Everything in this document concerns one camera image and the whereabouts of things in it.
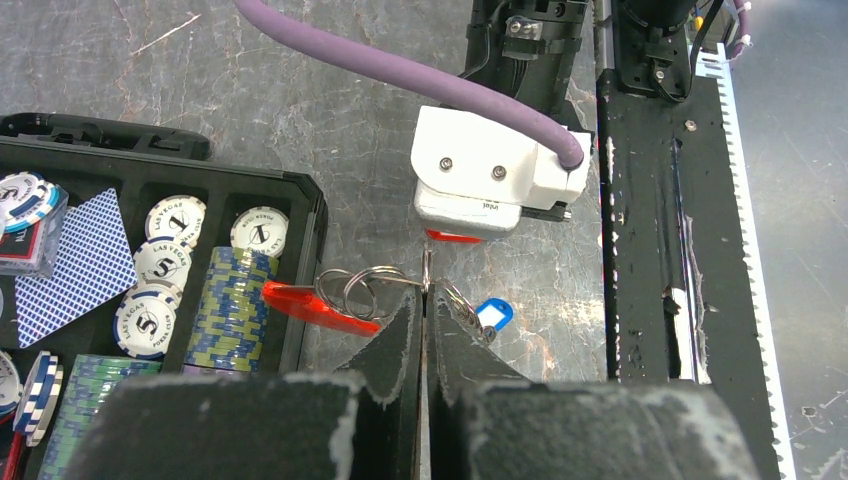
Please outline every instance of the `stack of poker chips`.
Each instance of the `stack of poker chips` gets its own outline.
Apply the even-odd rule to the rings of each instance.
[[[35,172],[0,179],[0,275],[50,278],[68,194]]]
[[[256,251],[217,247],[185,357],[184,373],[254,372],[270,307],[262,299],[279,261]]]
[[[62,399],[39,480],[63,478],[74,448],[92,424],[100,405],[123,379],[159,373],[159,362],[78,355]]]

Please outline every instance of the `screw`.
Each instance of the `screw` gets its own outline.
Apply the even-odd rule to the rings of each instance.
[[[506,169],[498,165],[492,169],[492,177],[494,177],[495,180],[503,180],[504,177],[506,177]]]

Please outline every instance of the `blue and yellow chip stack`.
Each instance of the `blue and yellow chip stack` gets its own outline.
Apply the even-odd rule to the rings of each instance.
[[[185,364],[224,372],[255,372],[270,307],[262,300],[279,260],[233,247],[217,247],[188,344]],[[185,373],[199,373],[186,368]]]
[[[134,375],[155,375],[160,368],[159,362],[78,355],[38,472],[39,480],[65,477],[74,448],[119,382]]]

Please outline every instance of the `key tag label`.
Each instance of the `key tag label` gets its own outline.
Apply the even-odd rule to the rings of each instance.
[[[484,327],[495,327],[500,331],[512,320],[512,307],[500,298],[490,298],[477,307],[477,317]]]

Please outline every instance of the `black plastic case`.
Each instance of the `black plastic case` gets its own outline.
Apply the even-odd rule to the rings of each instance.
[[[212,249],[229,246],[230,228],[240,213],[266,205],[289,217],[278,281],[311,283],[320,261],[327,230],[327,207],[323,193],[308,175],[212,165],[198,160],[56,143],[55,140],[46,143],[32,137],[0,136],[0,175],[23,170],[38,172],[50,182],[61,185],[70,194],[70,206],[115,188],[132,251],[145,241],[147,213],[162,198],[193,195],[206,203],[203,233],[194,249],[174,334],[162,361],[162,372],[180,371]],[[14,278],[0,277],[0,289],[4,298],[0,348],[12,355],[22,382],[40,350],[59,355],[66,372],[65,382],[78,354],[126,356],[112,333],[113,317],[122,295],[21,350],[13,321],[16,316]],[[289,321],[285,315],[272,310],[259,360],[260,372],[286,373],[297,369],[304,325],[299,320]],[[26,469],[25,478],[35,478],[38,473],[48,439],[49,432],[41,445],[31,452],[27,463],[32,468]]]

